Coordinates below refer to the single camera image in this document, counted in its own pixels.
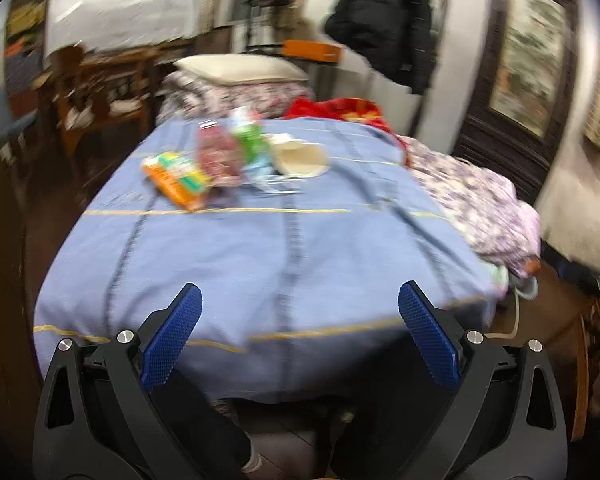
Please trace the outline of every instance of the floral blanket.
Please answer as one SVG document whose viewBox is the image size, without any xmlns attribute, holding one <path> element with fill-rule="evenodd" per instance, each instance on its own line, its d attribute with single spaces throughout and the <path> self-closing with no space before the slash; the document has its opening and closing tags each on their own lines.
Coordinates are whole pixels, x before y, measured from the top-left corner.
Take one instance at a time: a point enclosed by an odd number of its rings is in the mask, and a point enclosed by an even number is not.
<svg viewBox="0 0 600 480">
<path fill-rule="evenodd" d="M 413 176 L 475 253 L 526 278 L 525 262 L 540 256 L 540 219 L 529 204 L 517 200 L 513 183 L 494 171 L 434 152 L 416 139 L 403 138 L 409 145 Z"/>
<path fill-rule="evenodd" d="M 160 108 L 158 124 L 173 116 L 185 119 L 227 117 L 233 108 L 247 105 L 263 118 L 277 118 L 296 98 L 314 98 L 312 90 L 303 83 L 219 86 L 182 70 L 164 78 L 163 86 L 168 94 Z"/>
</svg>

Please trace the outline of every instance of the blue blanket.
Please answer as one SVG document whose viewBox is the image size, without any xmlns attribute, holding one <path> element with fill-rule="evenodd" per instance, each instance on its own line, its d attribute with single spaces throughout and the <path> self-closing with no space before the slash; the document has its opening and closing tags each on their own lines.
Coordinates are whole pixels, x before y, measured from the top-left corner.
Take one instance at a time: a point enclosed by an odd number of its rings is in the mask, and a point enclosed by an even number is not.
<svg viewBox="0 0 600 480">
<path fill-rule="evenodd" d="M 270 120 L 320 142 L 330 170 L 302 192 L 241 187 L 189 214 L 155 190 L 144 156 L 194 151 L 198 121 L 158 127 L 84 212 L 40 291 L 34 342 L 43 374 L 58 340 L 102 342 L 137 328 L 187 282 L 202 317 L 178 366 L 210 398 L 273 402 L 334 391 L 404 334 L 397 295 L 415 280 L 432 303 L 490 322 L 490 277 L 383 132 L 333 120 Z"/>
</svg>

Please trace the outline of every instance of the blue chair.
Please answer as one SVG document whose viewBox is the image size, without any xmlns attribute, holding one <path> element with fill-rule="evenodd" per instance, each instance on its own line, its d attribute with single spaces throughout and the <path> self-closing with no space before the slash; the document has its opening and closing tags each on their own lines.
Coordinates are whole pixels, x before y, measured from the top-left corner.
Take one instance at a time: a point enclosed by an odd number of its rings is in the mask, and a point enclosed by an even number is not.
<svg viewBox="0 0 600 480">
<path fill-rule="evenodd" d="M 3 88 L 0 87 L 0 144 L 18 140 L 18 136 L 31 126 L 38 116 L 38 111 L 33 110 L 28 114 L 14 119 L 11 113 L 9 99 Z"/>
</svg>

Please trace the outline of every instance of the dark wooden door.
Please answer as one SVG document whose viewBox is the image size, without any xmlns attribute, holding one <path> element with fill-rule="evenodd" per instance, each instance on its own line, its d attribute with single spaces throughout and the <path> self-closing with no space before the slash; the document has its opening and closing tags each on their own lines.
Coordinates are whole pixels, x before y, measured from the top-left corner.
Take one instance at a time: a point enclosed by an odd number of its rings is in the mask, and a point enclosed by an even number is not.
<svg viewBox="0 0 600 480">
<path fill-rule="evenodd" d="M 22 216 L 0 160 L 0 447 L 30 470 L 41 379 L 25 310 L 23 242 Z"/>
<path fill-rule="evenodd" d="M 493 0 L 474 94 L 453 155 L 490 168 L 533 203 L 571 106 L 576 0 Z"/>
</svg>

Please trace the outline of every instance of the hanging coat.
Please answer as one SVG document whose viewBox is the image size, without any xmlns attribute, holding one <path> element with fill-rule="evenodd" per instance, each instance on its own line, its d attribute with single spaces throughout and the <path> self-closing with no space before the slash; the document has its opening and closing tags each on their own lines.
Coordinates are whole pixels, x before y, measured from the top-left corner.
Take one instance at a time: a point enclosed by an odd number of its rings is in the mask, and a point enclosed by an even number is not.
<svg viewBox="0 0 600 480">
<path fill-rule="evenodd" d="M 429 86 L 434 67 L 429 0 L 340 0 L 324 31 L 411 93 Z"/>
</svg>

